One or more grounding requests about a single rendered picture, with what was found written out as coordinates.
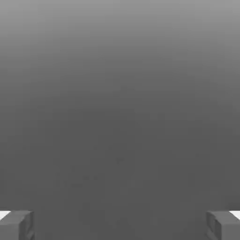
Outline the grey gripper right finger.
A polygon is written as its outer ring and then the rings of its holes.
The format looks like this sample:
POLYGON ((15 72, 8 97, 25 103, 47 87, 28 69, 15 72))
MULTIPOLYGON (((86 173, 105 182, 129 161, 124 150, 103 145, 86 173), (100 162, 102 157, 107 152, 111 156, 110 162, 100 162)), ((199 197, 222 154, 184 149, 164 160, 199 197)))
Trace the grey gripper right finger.
POLYGON ((240 240, 240 210, 207 211, 206 225, 209 240, 240 240))

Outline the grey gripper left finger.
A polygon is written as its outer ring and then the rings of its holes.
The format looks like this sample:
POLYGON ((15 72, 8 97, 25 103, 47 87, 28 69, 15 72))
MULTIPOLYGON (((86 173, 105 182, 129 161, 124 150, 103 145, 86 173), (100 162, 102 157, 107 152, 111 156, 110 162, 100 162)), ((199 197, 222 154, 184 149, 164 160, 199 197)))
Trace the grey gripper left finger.
POLYGON ((0 210, 0 240, 35 240, 34 212, 0 210))

